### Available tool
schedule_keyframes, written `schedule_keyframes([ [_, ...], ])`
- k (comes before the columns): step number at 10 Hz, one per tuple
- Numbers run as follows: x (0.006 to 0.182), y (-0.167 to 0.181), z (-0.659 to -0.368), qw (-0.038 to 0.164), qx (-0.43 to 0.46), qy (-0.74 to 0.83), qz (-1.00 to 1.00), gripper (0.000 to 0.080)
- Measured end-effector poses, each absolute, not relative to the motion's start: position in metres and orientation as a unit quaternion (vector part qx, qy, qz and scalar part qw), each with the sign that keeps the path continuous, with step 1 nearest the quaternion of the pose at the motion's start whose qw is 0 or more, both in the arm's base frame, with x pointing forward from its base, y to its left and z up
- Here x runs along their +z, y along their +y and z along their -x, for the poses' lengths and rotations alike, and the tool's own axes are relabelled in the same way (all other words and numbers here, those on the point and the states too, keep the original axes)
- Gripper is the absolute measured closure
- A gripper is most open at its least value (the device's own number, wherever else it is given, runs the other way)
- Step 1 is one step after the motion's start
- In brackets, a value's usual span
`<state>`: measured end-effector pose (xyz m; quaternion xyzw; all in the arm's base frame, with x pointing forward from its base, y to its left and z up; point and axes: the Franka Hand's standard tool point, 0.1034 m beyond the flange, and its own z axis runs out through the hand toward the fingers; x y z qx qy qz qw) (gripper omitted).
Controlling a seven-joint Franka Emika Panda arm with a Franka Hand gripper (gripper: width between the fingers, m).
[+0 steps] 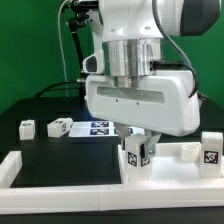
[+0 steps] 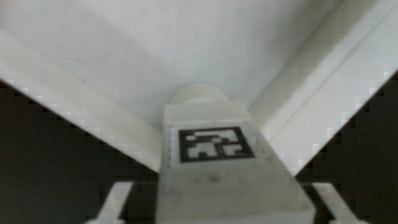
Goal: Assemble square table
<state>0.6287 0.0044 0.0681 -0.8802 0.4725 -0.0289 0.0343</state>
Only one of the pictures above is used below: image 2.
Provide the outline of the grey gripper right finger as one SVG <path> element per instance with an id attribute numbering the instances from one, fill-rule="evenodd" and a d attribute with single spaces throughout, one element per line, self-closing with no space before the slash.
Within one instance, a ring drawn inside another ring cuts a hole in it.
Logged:
<path id="1" fill-rule="evenodd" d="M 312 187 L 334 216 L 328 224 L 369 224 L 357 218 L 332 184 L 314 183 Z"/>

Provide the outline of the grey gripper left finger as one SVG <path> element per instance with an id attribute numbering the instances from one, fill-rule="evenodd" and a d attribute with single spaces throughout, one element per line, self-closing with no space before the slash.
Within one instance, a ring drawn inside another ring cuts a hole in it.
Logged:
<path id="1" fill-rule="evenodd" d="M 120 213 L 131 187 L 133 183 L 129 181 L 113 183 L 97 216 L 83 224 L 126 224 L 126 221 L 120 219 Z"/>

